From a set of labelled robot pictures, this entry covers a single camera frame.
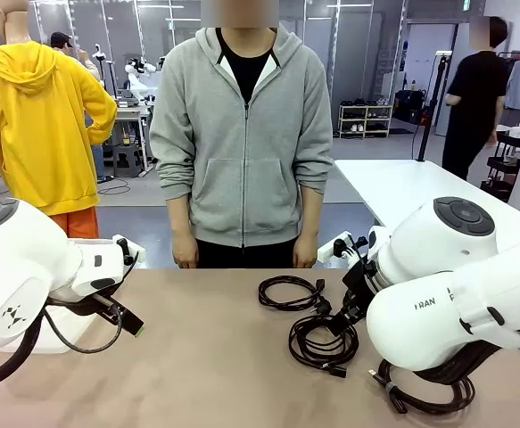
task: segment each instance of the workbench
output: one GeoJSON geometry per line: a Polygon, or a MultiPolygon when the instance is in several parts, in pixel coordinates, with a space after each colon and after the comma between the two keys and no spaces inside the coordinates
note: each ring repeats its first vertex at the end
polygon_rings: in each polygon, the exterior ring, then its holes
{"type": "MultiPolygon", "coordinates": [[[[34,355],[0,383],[0,427],[32,428],[520,428],[520,352],[503,350],[471,376],[477,394],[452,416],[399,415],[367,373],[381,358],[364,322],[346,379],[302,366],[287,349],[292,323],[309,314],[258,303],[258,284],[282,273],[313,283],[335,309],[345,292],[342,270],[135,270],[118,300],[145,322],[135,339],[123,333],[105,352],[34,355]]],[[[301,291],[276,287],[279,300],[301,291]]],[[[94,321],[80,346],[96,347],[114,326],[94,321]]],[[[7,358],[0,354],[0,362],[7,358]]],[[[450,387],[394,370],[406,391],[432,400],[450,387]]]]}
{"type": "Polygon", "coordinates": [[[520,243],[520,211],[430,161],[336,160],[335,165],[376,221],[391,231],[425,203],[456,196],[490,213],[499,252],[520,243]]]}
{"type": "Polygon", "coordinates": [[[139,128],[139,137],[141,139],[141,152],[143,153],[143,172],[139,175],[144,177],[148,172],[153,169],[153,164],[149,163],[148,160],[148,147],[146,145],[146,138],[144,136],[143,119],[147,121],[147,127],[150,127],[149,118],[151,113],[149,112],[150,106],[138,105],[137,107],[119,107],[117,109],[117,118],[115,122],[136,122],[139,128]]]}

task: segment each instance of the black t-shirt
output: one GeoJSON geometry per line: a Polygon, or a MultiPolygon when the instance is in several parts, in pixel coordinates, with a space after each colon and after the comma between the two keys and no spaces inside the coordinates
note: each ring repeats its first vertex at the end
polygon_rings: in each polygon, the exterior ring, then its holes
{"type": "Polygon", "coordinates": [[[505,96],[507,86],[507,65],[494,52],[464,58],[448,90],[462,98],[451,109],[448,135],[489,137],[495,126],[496,102],[505,96]]]}
{"type": "Polygon", "coordinates": [[[216,29],[216,35],[222,48],[222,53],[226,56],[227,61],[234,72],[235,81],[240,87],[243,100],[247,103],[252,99],[253,89],[258,83],[258,78],[263,71],[263,68],[271,55],[271,49],[265,52],[261,56],[254,58],[243,58],[230,49],[227,45],[226,40],[222,37],[221,29],[216,29]]]}

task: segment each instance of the green cable tip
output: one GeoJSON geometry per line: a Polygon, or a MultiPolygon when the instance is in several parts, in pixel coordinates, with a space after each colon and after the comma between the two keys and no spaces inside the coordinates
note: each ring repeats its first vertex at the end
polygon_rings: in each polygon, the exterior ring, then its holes
{"type": "Polygon", "coordinates": [[[141,334],[143,334],[143,331],[144,331],[144,326],[142,326],[139,331],[135,334],[135,339],[140,336],[141,334]]]}

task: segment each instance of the hoodie pocket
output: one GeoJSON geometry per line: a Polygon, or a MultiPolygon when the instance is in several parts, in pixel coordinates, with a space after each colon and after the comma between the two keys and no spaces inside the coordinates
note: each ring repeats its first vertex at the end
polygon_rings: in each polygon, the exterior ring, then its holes
{"type": "Polygon", "coordinates": [[[277,232],[296,225],[300,217],[297,185],[285,183],[279,159],[248,162],[245,231],[277,232]]]}
{"type": "Polygon", "coordinates": [[[241,228],[242,161],[210,159],[202,186],[193,189],[192,221],[214,232],[241,228]]]}

